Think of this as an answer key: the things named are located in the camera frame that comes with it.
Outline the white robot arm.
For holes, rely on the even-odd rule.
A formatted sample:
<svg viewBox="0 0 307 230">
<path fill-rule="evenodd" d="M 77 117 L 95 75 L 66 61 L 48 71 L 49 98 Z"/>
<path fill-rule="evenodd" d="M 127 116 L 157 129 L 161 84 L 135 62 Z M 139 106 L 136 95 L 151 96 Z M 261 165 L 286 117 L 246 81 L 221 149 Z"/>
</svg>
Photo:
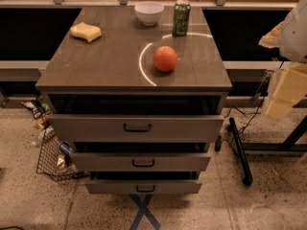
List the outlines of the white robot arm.
<svg viewBox="0 0 307 230">
<path fill-rule="evenodd" d="M 259 44 L 278 48 L 280 56 L 291 62 L 272 78 L 269 102 L 265 104 L 265 116 L 282 120 L 307 95 L 307 0 L 299 0 Z"/>
</svg>

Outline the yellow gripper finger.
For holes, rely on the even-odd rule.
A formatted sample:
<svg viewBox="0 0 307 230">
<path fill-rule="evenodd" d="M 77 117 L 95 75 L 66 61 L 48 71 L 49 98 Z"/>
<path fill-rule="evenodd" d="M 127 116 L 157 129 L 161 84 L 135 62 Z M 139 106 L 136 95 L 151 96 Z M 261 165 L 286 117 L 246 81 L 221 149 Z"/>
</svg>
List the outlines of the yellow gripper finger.
<svg viewBox="0 0 307 230">
<path fill-rule="evenodd" d="M 273 78 L 263 114 L 272 120 L 284 119 L 307 95 L 307 63 L 292 62 Z"/>
</svg>

